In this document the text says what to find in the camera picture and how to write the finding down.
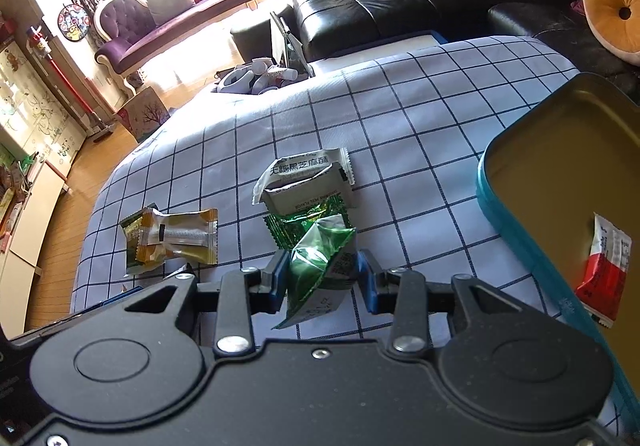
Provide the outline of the green white snack packet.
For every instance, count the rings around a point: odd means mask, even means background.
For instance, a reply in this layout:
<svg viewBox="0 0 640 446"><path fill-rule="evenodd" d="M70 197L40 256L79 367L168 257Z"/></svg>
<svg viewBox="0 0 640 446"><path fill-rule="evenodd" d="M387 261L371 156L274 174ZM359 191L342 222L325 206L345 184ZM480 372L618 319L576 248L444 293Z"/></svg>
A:
<svg viewBox="0 0 640 446"><path fill-rule="evenodd" d="M335 312L358 277L357 231L341 214L314 222L292 250L286 274L285 329Z"/></svg>

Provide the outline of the small green candy wrapper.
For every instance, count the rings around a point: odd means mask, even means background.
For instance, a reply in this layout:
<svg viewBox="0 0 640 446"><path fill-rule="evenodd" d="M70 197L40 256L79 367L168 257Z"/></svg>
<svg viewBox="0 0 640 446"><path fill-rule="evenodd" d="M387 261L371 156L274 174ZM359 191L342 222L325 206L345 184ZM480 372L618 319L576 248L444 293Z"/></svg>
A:
<svg viewBox="0 0 640 446"><path fill-rule="evenodd" d="M288 215L270 213L264 221L274 243L279 249L292 250L311 226L326 217L338 216L344 227L352 227L347 207L343 198L338 195L326 197L314 206Z"/></svg>

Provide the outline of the white sesame crisp packet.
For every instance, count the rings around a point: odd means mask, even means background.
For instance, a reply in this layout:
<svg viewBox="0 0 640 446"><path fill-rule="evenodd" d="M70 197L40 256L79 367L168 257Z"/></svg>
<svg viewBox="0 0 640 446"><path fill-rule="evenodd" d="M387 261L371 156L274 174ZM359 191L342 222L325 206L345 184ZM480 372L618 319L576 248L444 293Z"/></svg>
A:
<svg viewBox="0 0 640 446"><path fill-rule="evenodd" d="M338 194L347 208L353 208L355 183L345 147L307 151L276 159L255 183L252 204L263 203L270 213L288 215Z"/></svg>

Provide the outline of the orange silver snack packet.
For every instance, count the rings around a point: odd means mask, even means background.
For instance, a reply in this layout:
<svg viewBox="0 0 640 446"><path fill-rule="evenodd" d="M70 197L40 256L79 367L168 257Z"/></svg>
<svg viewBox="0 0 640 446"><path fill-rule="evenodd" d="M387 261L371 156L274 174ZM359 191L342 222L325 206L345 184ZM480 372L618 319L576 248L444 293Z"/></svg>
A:
<svg viewBox="0 0 640 446"><path fill-rule="evenodd" d="M145 266L183 258L205 265L218 263L218 211L166 214L142 212L134 259Z"/></svg>

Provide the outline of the white neck massager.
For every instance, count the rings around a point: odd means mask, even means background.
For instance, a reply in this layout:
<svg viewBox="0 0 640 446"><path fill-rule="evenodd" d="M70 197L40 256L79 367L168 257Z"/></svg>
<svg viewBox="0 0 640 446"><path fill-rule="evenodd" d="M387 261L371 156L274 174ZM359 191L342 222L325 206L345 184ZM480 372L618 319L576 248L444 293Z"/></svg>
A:
<svg viewBox="0 0 640 446"><path fill-rule="evenodd" d="M214 91L259 95L292 84L298 77L296 69L276 65L271 58L253 58L225 74L218 81Z"/></svg>

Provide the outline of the red white snack packet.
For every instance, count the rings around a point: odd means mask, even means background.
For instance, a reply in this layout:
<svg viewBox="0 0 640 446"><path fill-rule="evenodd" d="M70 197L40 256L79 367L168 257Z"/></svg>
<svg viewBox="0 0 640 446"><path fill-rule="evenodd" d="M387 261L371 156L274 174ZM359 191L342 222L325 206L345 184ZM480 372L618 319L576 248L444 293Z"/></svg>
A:
<svg viewBox="0 0 640 446"><path fill-rule="evenodd" d="M631 238L600 214L594 215L593 239L577 299L601 326L612 328L620 310L631 255Z"/></svg>

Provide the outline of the tree print paper bag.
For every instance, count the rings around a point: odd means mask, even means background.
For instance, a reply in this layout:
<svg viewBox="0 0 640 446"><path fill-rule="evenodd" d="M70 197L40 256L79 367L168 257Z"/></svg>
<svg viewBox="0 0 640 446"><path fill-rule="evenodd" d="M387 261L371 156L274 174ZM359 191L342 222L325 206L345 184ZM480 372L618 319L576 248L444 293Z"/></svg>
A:
<svg viewBox="0 0 640 446"><path fill-rule="evenodd" d="M136 141L142 143L169 119L169 111L156 91L148 87L122 105L116 116Z"/></svg>

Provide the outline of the blue tin box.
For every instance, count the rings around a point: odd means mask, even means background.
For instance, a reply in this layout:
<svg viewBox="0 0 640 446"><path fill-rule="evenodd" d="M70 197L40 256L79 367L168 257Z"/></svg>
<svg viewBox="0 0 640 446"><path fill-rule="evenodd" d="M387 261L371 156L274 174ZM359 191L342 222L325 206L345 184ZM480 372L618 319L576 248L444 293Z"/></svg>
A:
<svg viewBox="0 0 640 446"><path fill-rule="evenodd" d="M614 364L612 397L639 426L639 107L614 84L578 74L515 120L484 151L480 209L559 307L565 322L600 341ZM612 327L576 297L597 219L631 240Z"/></svg>

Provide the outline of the red stick vacuum cleaner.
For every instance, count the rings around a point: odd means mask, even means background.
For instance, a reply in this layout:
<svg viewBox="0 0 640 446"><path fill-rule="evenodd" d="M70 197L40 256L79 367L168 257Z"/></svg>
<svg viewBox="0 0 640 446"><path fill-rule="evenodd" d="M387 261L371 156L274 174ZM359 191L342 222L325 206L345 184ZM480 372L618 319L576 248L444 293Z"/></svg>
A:
<svg viewBox="0 0 640 446"><path fill-rule="evenodd" d="M70 82L70 79L65 75L63 70L55 62L52 55L52 50L47 38L42 33L41 26L29 26L26 30L27 37L29 39L30 46L34 49L38 58L47 62L53 69L54 73L65 84L65 87L73 96L76 103L80 106L82 111L88 116L91 121L90 137L93 143L98 143L105 140L107 137L113 134L115 130L114 123L106 123L98 113L92 108L92 106L82 97L79 91Z"/></svg>

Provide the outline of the tablet on stand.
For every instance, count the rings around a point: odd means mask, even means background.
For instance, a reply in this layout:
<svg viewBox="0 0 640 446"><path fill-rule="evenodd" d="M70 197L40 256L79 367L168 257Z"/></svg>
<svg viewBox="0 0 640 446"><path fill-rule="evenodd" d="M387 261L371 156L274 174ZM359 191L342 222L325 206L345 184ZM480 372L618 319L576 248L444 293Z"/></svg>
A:
<svg viewBox="0 0 640 446"><path fill-rule="evenodd" d="M293 34L291 28L286 24L282 15L276 12L270 13L271 21L282 39L282 60L283 63L298 71L299 76L305 75L307 78L314 76L314 69L305 58L302 43Z"/></svg>

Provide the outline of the black round ottoman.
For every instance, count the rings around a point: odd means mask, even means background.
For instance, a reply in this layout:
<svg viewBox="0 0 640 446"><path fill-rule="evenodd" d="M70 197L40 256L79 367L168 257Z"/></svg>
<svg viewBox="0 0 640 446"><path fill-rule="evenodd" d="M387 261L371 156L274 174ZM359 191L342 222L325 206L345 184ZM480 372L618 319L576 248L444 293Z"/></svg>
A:
<svg viewBox="0 0 640 446"><path fill-rule="evenodd" d="M244 62L254 58L272 58L269 18L242 21L230 29L230 35Z"/></svg>

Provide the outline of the white low tv cabinet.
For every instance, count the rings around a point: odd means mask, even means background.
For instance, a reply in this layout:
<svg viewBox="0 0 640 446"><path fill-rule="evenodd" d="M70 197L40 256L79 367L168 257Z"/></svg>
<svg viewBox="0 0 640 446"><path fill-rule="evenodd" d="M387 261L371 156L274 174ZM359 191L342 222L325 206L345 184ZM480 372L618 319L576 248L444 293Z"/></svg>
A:
<svg viewBox="0 0 640 446"><path fill-rule="evenodd" d="M1 329L7 338L24 333L40 250L64 184L64 177L46 161L18 214L8 249L1 255Z"/></svg>

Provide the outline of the purple chaise longue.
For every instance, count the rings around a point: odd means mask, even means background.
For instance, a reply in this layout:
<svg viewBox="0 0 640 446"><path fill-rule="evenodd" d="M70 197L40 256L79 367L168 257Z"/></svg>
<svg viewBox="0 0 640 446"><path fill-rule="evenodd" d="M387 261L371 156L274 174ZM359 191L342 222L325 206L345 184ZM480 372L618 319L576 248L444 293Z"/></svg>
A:
<svg viewBox="0 0 640 446"><path fill-rule="evenodd" d="M257 0L193 0L192 6L164 22L143 0L101 0L93 17L104 43L94 59L104 66L127 99L137 93L128 77L152 58L206 26Z"/></svg>

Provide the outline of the grey cushion on chaise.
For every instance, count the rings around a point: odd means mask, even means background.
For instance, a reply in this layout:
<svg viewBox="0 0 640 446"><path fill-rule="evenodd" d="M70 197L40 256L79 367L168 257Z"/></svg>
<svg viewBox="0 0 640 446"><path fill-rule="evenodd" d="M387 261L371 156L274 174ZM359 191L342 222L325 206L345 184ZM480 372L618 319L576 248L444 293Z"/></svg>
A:
<svg viewBox="0 0 640 446"><path fill-rule="evenodd" d="M166 24L194 6L195 0L146 0L156 26Z"/></svg>

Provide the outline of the orange round plush cushion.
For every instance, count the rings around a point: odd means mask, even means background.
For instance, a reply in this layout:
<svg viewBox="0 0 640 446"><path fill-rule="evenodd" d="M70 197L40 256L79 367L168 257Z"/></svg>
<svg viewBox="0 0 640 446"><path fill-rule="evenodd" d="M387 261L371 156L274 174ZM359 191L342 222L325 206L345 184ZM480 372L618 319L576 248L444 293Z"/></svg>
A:
<svg viewBox="0 0 640 446"><path fill-rule="evenodd" d="M639 0L582 0L593 36L606 50L639 65Z"/></svg>

